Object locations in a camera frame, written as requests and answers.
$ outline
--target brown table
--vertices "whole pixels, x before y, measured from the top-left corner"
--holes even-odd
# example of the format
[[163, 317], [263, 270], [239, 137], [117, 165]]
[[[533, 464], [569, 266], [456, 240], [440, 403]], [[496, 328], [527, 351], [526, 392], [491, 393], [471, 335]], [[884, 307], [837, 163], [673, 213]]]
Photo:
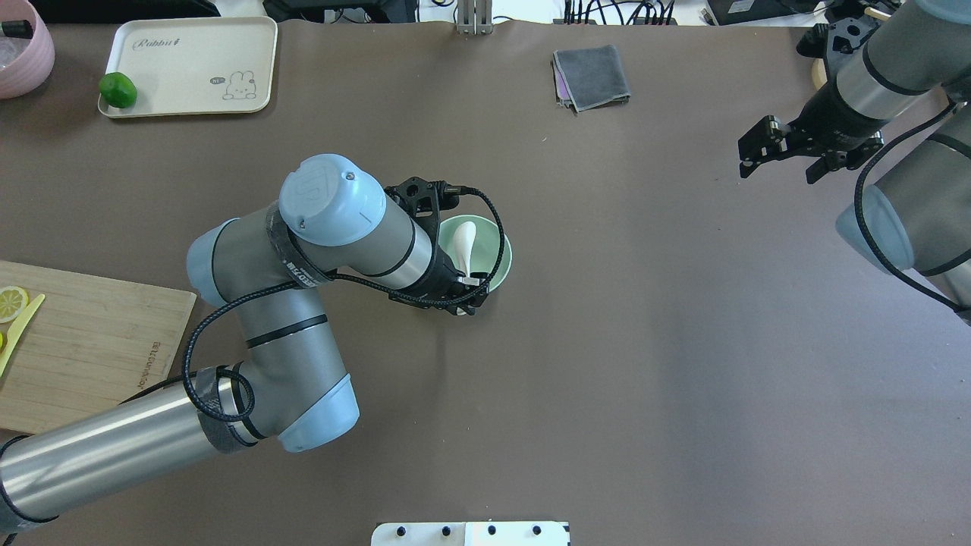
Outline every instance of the brown table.
[[[569, 520], [574, 544], [967, 543], [967, 326], [839, 239], [852, 175], [738, 179], [738, 136], [812, 92], [801, 30], [291, 21], [262, 112], [123, 121], [95, 110], [114, 30], [55, 27], [50, 80], [0, 102], [3, 258], [188, 289], [191, 241], [324, 152], [482, 188], [516, 258], [475, 318], [325, 287], [350, 433], [264, 441], [18, 544], [364, 545], [377, 522], [488, 518]], [[553, 50], [605, 44], [630, 103], [557, 107]], [[243, 356], [232, 320], [197, 352]]]

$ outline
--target green lime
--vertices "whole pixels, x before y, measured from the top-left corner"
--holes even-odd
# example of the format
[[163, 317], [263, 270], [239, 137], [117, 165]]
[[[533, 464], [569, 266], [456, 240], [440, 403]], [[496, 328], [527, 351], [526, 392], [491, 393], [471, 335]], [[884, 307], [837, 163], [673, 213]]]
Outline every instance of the green lime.
[[120, 72], [105, 74], [98, 82], [98, 90], [105, 101], [115, 108], [128, 108], [135, 104], [138, 98], [138, 89], [131, 80]]

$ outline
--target robotic arm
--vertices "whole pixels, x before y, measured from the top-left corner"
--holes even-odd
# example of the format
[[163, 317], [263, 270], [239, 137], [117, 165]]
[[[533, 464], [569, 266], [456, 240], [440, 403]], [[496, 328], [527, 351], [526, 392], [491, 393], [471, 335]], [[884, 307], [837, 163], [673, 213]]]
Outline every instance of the robotic arm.
[[199, 237], [189, 279], [222, 307], [190, 338], [184, 372], [198, 333], [229, 308], [249, 358], [0, 447], [0, 534], [270, 436], [301, 452], [347, 432], [359, 415], [351, 376], [317, 291], [301, 289], [357, 279], [336, 273], [349, 266], [397, 301], [474, 314], [491, 274], [456, 270], [437, 243], [439, 212], [464, 193], [484, 197], [418, 178], [382, 190], [346, 158], [316, 155], [286, 177], [278, 202]]
[[[856, 169], [883, 146], [880, 129], [932, 88], [954, 103], [971, 97], [971, 4], [910, 0], [854, 52], [806, 104], [781, 123], [767, 116], [739, 140], [740, 172], [794, 155], [820, 159], [806, 170], [813, 184], [828, 172]], [[885, 270], [915, 268], [971, 324], [971, 110], [965, 108], [862, 193], [837, 230]]]

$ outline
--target white bracket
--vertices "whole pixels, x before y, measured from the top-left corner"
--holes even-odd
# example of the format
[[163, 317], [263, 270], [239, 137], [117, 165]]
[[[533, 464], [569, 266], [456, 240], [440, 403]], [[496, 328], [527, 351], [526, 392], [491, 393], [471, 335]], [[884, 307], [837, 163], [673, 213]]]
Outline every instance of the white bracket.
[[459, 34], [492, 34], [492, 0], [455, 0]]
[[381, 524], [371, 546], [569, 546], [568, 522]]

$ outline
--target pink container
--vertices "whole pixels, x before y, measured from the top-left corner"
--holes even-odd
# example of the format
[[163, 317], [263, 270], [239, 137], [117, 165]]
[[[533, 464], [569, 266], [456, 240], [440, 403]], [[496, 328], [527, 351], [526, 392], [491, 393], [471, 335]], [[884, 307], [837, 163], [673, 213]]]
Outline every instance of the pink container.
[[0, 0], [0, 20], [27, 19], [34, 37], [27, 49], [0, 69], [0, 99], [21, 96], [42, 84], [54, 66], [54, 42], [41, 16], [27, 0]]

